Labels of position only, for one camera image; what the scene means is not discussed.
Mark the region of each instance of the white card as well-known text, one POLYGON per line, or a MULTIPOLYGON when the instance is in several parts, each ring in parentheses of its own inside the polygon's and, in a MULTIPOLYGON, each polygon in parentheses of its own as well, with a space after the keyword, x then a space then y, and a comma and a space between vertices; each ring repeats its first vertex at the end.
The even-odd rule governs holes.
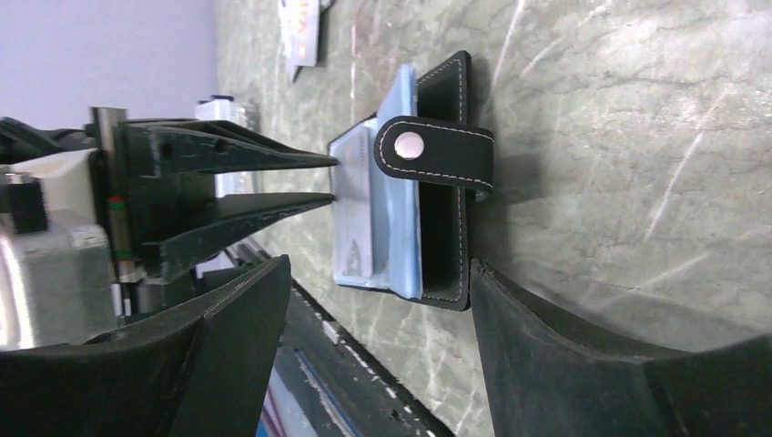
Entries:
POLYGON ((336 276, 372 276, 372 214, 368 129, 357 125, 330 147, 332 169, 333 271, 336 276))

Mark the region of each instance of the wallet strap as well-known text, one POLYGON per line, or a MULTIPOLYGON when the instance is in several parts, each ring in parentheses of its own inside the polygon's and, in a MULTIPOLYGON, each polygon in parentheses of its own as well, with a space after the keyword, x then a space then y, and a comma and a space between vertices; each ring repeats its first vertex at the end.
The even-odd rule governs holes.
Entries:
POLYGON ((493 133, 424 117, 395 117, 375 138, 375 162, 392 178, 493 192, 493 133))

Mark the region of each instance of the snap button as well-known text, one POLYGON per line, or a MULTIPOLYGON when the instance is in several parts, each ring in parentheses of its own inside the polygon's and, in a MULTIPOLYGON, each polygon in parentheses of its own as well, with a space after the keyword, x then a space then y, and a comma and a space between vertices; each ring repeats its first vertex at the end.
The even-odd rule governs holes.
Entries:
POLYGON ((402 159, 415 159, 423 153, 423 138, 415 132, 402 132, 394 140, 394 151, 402 159))

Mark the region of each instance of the green marble countertop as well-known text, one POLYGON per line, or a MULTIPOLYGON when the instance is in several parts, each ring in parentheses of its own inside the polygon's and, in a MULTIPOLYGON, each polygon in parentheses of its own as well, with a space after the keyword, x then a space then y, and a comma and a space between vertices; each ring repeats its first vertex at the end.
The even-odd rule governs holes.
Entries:
MULTIPOLYGON (((324 67, 291 84, 277 2, 220 1, 220 92, 260 133, 324 153, 398 65, 469 51, 498 141, 475 256, 608 328, 701 350, 772 330, 772 10, 709 3, 338 0, 324 67)), ((326 169, 258 180, 330 190, 326 169)), ((258 240, 452 430, 493 435, 472 314, 335 287, 330 221, 311 211, 258 240)))

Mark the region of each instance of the white wall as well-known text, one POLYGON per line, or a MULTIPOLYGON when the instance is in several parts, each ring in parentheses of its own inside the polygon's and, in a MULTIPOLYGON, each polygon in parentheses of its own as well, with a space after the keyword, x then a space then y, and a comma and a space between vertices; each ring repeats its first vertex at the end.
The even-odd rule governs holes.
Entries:
POLYGON ((89 106, 192 117, 217 93, 214 0, 0 1, 0 117, 80 127, 89 106))

